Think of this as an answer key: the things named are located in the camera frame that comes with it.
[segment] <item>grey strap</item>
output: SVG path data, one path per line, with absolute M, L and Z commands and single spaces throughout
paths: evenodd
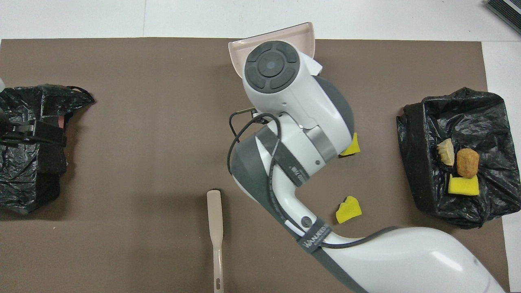
M 332 229 L 328 224 L 324 223 L 321 218 L 317 218 L 317 221 L 309 228 L 309 230 L 300 238 L 297 243 L 307 253 L 313 253 L 318 249 L 320 244 L 324 241 L 326 236 L 331 233 Z
M 274 156 L 275 162 L 295 186 L 300 187 L 309 180 L 309 175 L 304 167 L 282 142 L 278 142 L 277 136 L 271 129 L 264 127 L 255 136 L 259 138 L 266 150 Z

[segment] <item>bread piece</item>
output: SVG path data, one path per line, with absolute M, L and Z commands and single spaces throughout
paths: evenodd
M 436 146 L 441 162 L 447 166 L 454 166 L 454 146 L 450 138 L 445 139 Z
M 471 149 L 461 149 L 457 153 L 457 173 L 465 178 L 472 178 L 478 173 L 479 154 Z

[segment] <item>black strap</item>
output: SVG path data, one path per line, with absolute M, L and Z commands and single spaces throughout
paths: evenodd
M 2 110 L 2 108 L 0 108 L 0 127 L 10 126 L 10 125 L 11 125 L 11 121 L 9 121 L 9 117 L 7 117 L 7 115 L 4 113 L 4 110 Z
M 275 133 L 266 126 L 255 135 L 259 138 L 266 150 L 272 154 L 278 142 Z M 277 162 L 279 167 L 284 171 L 286 176 L 290 178 L 295 186 L 300 187 L 309 180 L 309 175 L 304 167 L 282 142 L 278 142 L 277 150 L 275 151 L 275 154 L 272 155 L 274 156 L 275 162 Z
M 309 228 L 309 230 L 300 238 L 297 243 L 307 253 L 313 253 L 322 244 L 324 239 L 331 233 L 332 229 L 321 218 Z
M 12 126 L 10 131 L 0 133 L 0 144 L 8 144 L 15 147 L 19 143 L 51 143 L 65 147 L 67 137 L 64 135 L 62 128 L 41 120 L 30 120 L 23 124 Z
M 84 94 L 87 94 L 89 95 L 90 97 L 92 97 L 91 93 L 88 92 L 87 90 L 84 90 L 82 89 L 81 87 L 76 87 L 76 86 L 67 86 L 68 88 L 72 89 L 72 90 L 79 90 L 80 92 L 84 93 Z

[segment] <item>beige spatula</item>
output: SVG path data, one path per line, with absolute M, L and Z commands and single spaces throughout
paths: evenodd
M 222 206 L 221 192 L 210 190 L 206 193 L 208 201 L 208 225 L 214 246 L 214 293 L 224 292 L 222 279 Z

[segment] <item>black cable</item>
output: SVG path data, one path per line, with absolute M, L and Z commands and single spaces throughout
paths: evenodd
M 252 118 L 246 125 L 239 131 L 237 135 L 235 135 L 235 138 L 233 139 L 233 142 L 231 143 L 230 149 L 228 150 L 228 156 L 226 158 L 226 164 L 228 165 L 228 172 L 231 174 L 231 168 L 230 168 L 230 157 L 231 152 L 233 150 L 233 147 L 236 143 L 239 142 L 239 137 L 247 130 L 248 127 L 251 126 L 251 124 L 254 124 L 256 121 L 261 120 L 263 117 L 270 117 L 271 119 L 275 120 L 275 124 L 277 125 L 277 138 L 280 140 L 281 137 L 281 129 L 280 129 L 280 121 L 275 116 L 273 116 L 270 113 L 262 113 L 260 115 L 255 116 Z
M 273 171 L 274 171 L 275 163 L 276 163 L 276 161 L 275 161 L 275 153 L 277 152 L 278 145 L 281 143 L 281 138 L 282 138 L 282 128 L 280 126 L 279 119 L 277 117 L 275 117 L 274 115 L 269 114 L 269 113 L 259 114 L 258 116 L 252 118 L 241 129 L 241 131 L 239 131 L 239 134 L 235 134 L 235 130 L 234 130 L 232 124 L 231 124 L 231 120 L 237 114 L 240 114 L 240 113 L 239 112 L 232 113 L 230 115 L 230 119 L 229 119 L 230 129 L 232 130 L 233 134 L 235 135 L 235 139 L 233 140 L 233 142 L 232 142 L 232 144 L 230 146 L 230 149 L 228 150 L 228 156 L 227 156 L 227 159 L 226 159 L 226 162 L 227 162 L 227 165 L 228 165 L 228 172 L 231 174 L 231 168 L 230 168 L 231 152 L 232 152 L 233 147 L 235 146 L 235 144 L 239 142 L 239 137 L 247 130 L 247 128 L 249 126 L 251 126 L 251 124 L 255 123 L 258 120 L 263 119 L 264 117 L 270 117 L 272 120 L 274 120 L 275 124 L 277 125 L 277 141 L 275 143 L 275 147 L 274 147 L 273 151 L 270 154 L 271 155 L 271 161 L 270 161 L 269 174 L 268 174 L 269 199 L 270 199 L 270 202 L 271 202 L 271 206 L 273 207 L 273 209 L 275 210 L 277 215 L 280 217 L 282 222 L 290 221 L 295 227 L 297 227 L 299 230 L 301 230 L 303 232 L 304 230 L 297 223 L 295 223 L 295 221 L 291 217 L 289 217 L 289 215 L 286 214 L 286 212 L 283 209 L 280 208 L 280 203 L 277 200 L 277 197 L 275 196 L 275 193 L 273 191 Z
M 230 115 L 230 118 L 228 118 L 228 125 L 230 125 L 230 129 L 231 129 L 231 133 L 233 133 L 233 136 L 237 136 L 237 133 L 235 133 L 235 129 L 233 128 L 233 124 L 231 123 L 231 120 L 232 118 L 235 116 L 235 115 L 238 115 L 239 113 L 238 112 L 233 112 L 231 115 Z

